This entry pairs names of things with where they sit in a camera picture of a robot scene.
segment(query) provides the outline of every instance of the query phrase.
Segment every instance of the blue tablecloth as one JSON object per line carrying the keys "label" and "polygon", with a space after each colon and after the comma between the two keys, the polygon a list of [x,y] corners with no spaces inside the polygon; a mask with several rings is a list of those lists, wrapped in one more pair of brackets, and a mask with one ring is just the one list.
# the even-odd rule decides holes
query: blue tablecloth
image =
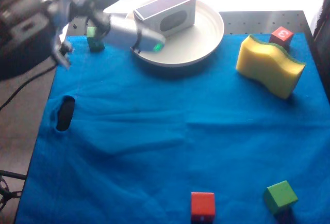
{"label": "blue tablecloth", "polygon": [[[215,193],[214,223],[275,223],[262,194],[282,180],[299,198],[297,223],[330,223],[330,106],[305,36],[291,42],[307,66],[287,101],[235,70],[245,38],[171,69],[70,37],[72,67],[57,69],[17,223],[184,224],[192,191]],[[59,132],[66,95],[76,105]]]}

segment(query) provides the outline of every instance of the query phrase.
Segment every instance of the floor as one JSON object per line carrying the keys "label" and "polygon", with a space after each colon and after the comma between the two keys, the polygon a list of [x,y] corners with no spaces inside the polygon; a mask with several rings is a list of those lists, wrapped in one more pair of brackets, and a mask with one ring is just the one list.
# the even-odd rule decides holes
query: floor
{"label": "floor", "polygon": [[[112,12],[128,12],[148,0],[121,0],[107,8]],[[218,11],[304,10],[310,22],[317,0],[202,0]],[[14,79],[0,82],[0,104],[31,76],[52,65],[47,60]],[[0,112],[0,169],[26,174],[39,124],[55,71],[33,81]],[[23,182],[6,178],[10,190],[21,190]],[[13,223],[19,200],[10,200],[0,212],[0,223]]]}

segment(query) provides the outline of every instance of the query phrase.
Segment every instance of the gray oval on box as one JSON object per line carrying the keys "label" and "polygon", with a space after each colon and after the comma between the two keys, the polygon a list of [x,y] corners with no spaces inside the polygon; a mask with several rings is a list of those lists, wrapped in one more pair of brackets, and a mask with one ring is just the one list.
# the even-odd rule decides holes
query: gray oval on box
{"label": "gray oval on box", "polygon": [[156,0],[134,10],[134,17],[168,37],[195,23],[196,0]]}

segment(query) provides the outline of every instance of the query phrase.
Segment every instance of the green block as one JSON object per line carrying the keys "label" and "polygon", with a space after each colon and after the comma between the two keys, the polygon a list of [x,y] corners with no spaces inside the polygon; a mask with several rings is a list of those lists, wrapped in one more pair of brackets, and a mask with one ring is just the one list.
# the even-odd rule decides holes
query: green block
{"label": "green block", "polygon": [[87,28],[87,42],[89,46],[90,52],[99,52],[104,50],[104,44],[101,41],[97,41],[94,39],[96,32],[96,27],[88,27]]}
{"label": "green block", "polygon": [[298,197],[286,180],[267,187],[263,199],[273,215],[282,212],[298,201]]}

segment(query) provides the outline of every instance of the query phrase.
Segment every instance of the green led indicator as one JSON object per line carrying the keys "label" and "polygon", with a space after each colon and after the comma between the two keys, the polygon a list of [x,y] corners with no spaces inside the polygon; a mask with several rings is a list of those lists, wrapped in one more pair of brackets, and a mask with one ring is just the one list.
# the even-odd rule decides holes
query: green led indicator
{"label": "green led indicator", "polygon": [[163,44],[159,43],[156,46],[154,46],[154,51],[155,52],[160,51],[162,48],[163,48]]}

